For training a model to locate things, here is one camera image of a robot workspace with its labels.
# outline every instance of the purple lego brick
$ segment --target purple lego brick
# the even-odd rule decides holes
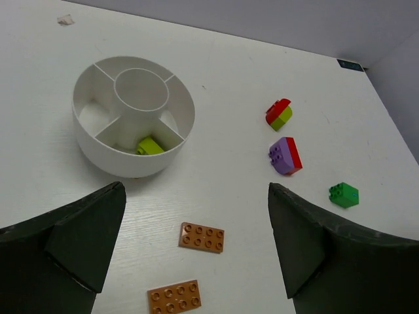
[[[269,148],[269,157],[275,170],[282,175],[286,175],[294,169],[293,157],[289,151],[286,137],[281,137]]]

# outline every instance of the toy block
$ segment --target toy block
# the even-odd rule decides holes
[[[293,115],[288,99],[277,100],[266,112],[266,122],[272,129],[278,131]]]
[[[329,189],[329,192],[329,199],[343,208],[359,204],[358,189],[346,184],[345,182],[332,186]]]
[[[183,222],[179,246],[221,253],[224,249],[224,230]]]
[[[292,175],[302,169],[302,164],[292,137],[281,137],[269,148],[270,163],[276,172],[282,175]]]
[[[163,153],[161,148],[151,137],[146,137],[139,142],[137,147],[138,155],[157,155]]]
[[[150,314],[182,313],[201,306],[198,281],[149,290]]]

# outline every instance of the red lego brick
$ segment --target red lego brick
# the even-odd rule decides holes
[[[292,137],[287,137],[288,148],[293,157],[294,169],[291,170],[287,175],[292,175],[293,173],[297,172],[298,170],[302,169],[302,163],[300,159],[300,154],[297,150],[297,146],[295,141]]]
[[[273,123],[273,121],[279,117],[282,111],[284,111],[290,103],[291,101],[286,98],[275,101],[275,104],[273,104],[266,112],[266,122],[268,122],[268,124]]]

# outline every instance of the red and purple block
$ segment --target red and purple block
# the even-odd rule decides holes
[[[270,163],[282,175],[292,175],[302,169],[297,146],[292,137],[281,137],[269,148]]]

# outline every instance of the black tag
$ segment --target black tag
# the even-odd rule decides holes
[[[358,63],[351,62],[351,61],[345,61],[345,60],[341,60],[341,59],[337,59],[337,60],[339,62],[339,65],[341,67],[343,67],[344,69],[349,69],[349,70],[355,70],[355,71],[359,71],[359,72],[364,72],[364,69]]]

